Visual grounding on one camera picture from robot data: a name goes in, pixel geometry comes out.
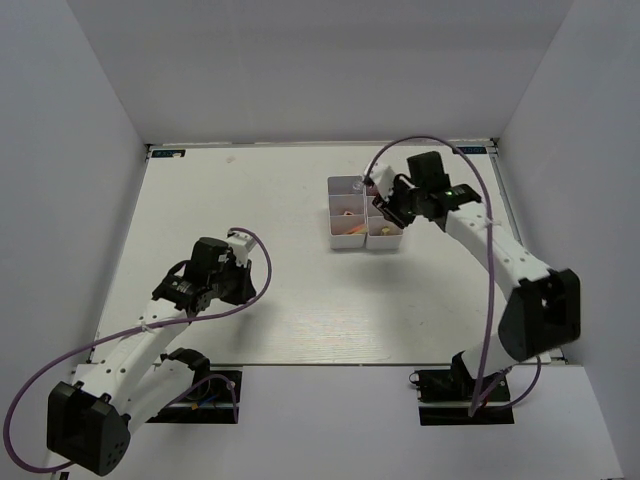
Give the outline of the orange thin highlighter pen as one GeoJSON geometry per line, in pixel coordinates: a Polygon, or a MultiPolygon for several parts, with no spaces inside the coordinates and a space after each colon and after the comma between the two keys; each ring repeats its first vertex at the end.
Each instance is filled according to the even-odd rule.
{"type": "Polygon", "coordinates": [[[353,227],[345,232],[345,235],[361,235],[367,233],[367,226],[365,224],[353,227]]]}

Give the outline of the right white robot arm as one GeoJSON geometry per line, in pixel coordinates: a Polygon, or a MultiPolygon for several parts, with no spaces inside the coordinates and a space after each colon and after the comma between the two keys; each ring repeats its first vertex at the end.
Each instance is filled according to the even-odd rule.
{"type": "Polygon", "coordinates": [[[471,186],[452,184],[441,155],[407,160],[408,174],[374,163],[365,173],[376,190],[374,207],[405,229],[418,217],[435,223],[487,271],[506,307],[488,340],[456,354],[446,391],[481,401],[511,367],[576,341],[581,335],[581,283],[571,269],[537,259],[489,216],[471,186]]]}

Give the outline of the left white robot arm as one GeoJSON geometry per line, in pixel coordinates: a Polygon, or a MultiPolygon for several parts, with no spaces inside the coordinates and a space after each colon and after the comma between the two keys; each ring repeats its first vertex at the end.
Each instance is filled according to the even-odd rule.
{"type": "Polygon", "coordinates": [[[74,383],[61,382],[51,391],[48,449],[105,476],[142,424],[183,394],[205,396],[212,378],[208,358],[191,349],[167,348],[212,301],[241,310],[258,298],[249,258],[258,243],[240,228],[229,230],[223,240],[200,238],[190,258],[170,268],[153,290],[133,332],[74,383]]]}

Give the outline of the right white compartment organizer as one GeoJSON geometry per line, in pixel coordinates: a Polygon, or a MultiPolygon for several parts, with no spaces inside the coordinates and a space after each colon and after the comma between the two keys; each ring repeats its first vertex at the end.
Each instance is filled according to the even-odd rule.
{"type": "Polygon", "coordinates": [[[403,230],[385,219],[383,214],[373,205],[376,195],[369,195],[365,190],[365,215],[367,238],[365,248],[371,251],[396,251],[403,239],[403,230]],[[391,234],[383,236],[381,229],[389,227],[391,234]]]}

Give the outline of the white compartment organizer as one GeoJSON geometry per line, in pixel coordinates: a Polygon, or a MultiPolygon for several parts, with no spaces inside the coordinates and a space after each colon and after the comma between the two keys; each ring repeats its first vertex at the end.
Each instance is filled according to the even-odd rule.
{"type": "Polygon", "coordinates": [[[365,245],[367,224],[364,185],[360,176],[327,179],[329,245],[333,250],[356,250],[365,245]]]}
{"type": "Polygon", "coordinates": [[[369,195],[365,190],[365,215],[367,238],[365,248],[371,251],[396,251],[403,239],[403,230],[385,219],[383,214],[373,205],[376,195],[369,195]],[[391,234],[383,236],[381,229],[389,227],[391,234]]]}

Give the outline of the left white compartment organizer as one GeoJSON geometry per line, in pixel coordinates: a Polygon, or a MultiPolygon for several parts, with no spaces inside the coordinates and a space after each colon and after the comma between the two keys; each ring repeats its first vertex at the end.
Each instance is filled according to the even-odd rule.
{"type": "Polygon", "coordinates": [[[327,179],[329,245],[333,250],[356,250],[365,245],[367,224],[364,185],[360,176],[327,179]]]}

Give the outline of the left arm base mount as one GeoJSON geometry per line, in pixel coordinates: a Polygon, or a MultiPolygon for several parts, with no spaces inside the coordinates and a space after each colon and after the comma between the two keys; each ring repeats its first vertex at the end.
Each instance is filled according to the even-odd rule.
{"type": "Polygon", "coordinates": [[[211,370],[219,375],[177,403],[162,409],[149,424],[231,425],[240,415],[242,370],[211,370]]]}

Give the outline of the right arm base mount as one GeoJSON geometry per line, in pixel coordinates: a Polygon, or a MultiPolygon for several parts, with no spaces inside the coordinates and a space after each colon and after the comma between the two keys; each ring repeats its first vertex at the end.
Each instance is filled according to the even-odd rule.
{"type": "Polygon", "coordinates": [[[473,388],[457,387],[448,369],[416,370],[409,383],[417,391],[419,422],[423,427],[495,426],[515,423],[508,383],[501,379],[482,401],[473,416],[468,415],[473,388]]]}

